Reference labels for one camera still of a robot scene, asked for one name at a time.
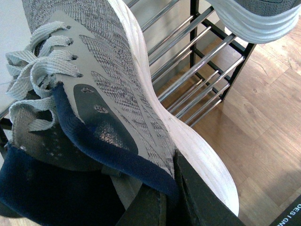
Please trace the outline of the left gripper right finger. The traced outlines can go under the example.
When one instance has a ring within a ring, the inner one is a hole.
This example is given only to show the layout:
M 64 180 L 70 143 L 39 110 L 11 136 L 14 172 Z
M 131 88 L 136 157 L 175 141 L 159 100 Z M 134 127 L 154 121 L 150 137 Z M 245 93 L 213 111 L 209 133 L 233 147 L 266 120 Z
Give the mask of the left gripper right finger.
M 174 156 L 179 202 L 173 215 L 174 226 L 243 226 L 244 223 L 213 193 L 185 157 Z

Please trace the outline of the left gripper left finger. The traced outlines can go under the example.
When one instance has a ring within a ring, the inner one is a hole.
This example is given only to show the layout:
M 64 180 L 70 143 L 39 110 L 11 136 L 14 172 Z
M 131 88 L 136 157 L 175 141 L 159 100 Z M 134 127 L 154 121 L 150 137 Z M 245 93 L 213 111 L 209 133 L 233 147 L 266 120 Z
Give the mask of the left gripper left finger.
M 166 195 L 142 186 L 128 209 L 119 219 L 118 226 L 165 226 Z

